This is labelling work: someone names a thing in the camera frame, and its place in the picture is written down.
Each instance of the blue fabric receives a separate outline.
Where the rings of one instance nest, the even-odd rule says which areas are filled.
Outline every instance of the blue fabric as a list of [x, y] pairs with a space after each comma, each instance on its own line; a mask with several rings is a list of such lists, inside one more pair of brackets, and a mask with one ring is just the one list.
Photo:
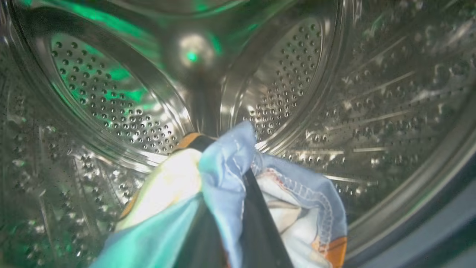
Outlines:
[[198, 165], [203, 196], [215, 217], [232, 268], [242, 265], [239, 238], [246, 197], [243, 175], [251, 167], [254, 145], [251, 124], [239, 124], [208, 147]]
[[281, 173], [280, 180], [289, 193], [303, 208], [318, 208], [317, 226], [319, 230], [331, 230], [330, 243], [347, 235], [347, 219], [344, 205], [332, 181], [320, 173], [305, 169], [284, 159], [257, 152], [253, 162], [253, 172], [260, 174], [267, 168]]

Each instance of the clothing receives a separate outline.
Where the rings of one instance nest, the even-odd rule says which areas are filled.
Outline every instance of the clothing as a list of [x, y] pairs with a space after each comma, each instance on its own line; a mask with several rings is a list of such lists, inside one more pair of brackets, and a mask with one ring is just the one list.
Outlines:
[[330, 180], [257, 152], [255, 142], [253, 127], [244, 122], [203, 153], [174, 153], [150, 174], [91, 268], [173, 267], [202, 197], [215, 218], [229, 264], [241, 268], [243, 175], [250, 166], [293, 265], [342, 266], [346, 218]]

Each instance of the printed fabric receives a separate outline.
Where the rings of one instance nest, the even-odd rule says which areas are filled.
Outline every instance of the printed fabric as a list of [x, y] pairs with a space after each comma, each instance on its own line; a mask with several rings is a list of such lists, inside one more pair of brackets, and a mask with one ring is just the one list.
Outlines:
[[203, 198], [232, 268], [251, 167], [294, 267], [339, 268], [347, 245], [344, 207], [322, 174], [255, 150], [254, 129], [235, 126], [203, 153], [175, 152], [152, 172], [127, 205], [90, 268], [172, 268]]

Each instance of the light blue cloth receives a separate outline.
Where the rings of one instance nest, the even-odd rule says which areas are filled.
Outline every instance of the light blue cloth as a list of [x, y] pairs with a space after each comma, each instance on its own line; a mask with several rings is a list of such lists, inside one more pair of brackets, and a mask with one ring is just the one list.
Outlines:
[[330, 232], [329, 236], [326, 235], [329, 239], [323, 243], [347, 235], [344, 205], [329, 179], [284, 159], [262, 153], [256, 153], [252, 167], [253, 173], [257, 175], [265, 169], [275, 169], [280, 173], [278, 177], [284, 187], [301, 207], [318, 209], [318, 229]]
[[141, 224], [113, 233], [90, 268], [171, 268], [197, 212], [200, 196]]
[[254, 145], [253, 127], [239, 124], [210, 145], [198, 165], [205, 202], [215, 217], [233, 268], [240, 268], [243, 259], [239, 244], [246, 197], [243, 175], [251, 167]]

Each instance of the stainless steel drum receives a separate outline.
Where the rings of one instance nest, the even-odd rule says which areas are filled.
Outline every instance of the stainless steel drum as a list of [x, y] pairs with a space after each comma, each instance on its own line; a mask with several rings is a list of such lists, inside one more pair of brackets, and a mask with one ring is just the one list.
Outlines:
[[472, 0], [2, 0], [0, 245], [86, 267], [187, 132], [334, 181], [354, 258], [476, 149]]

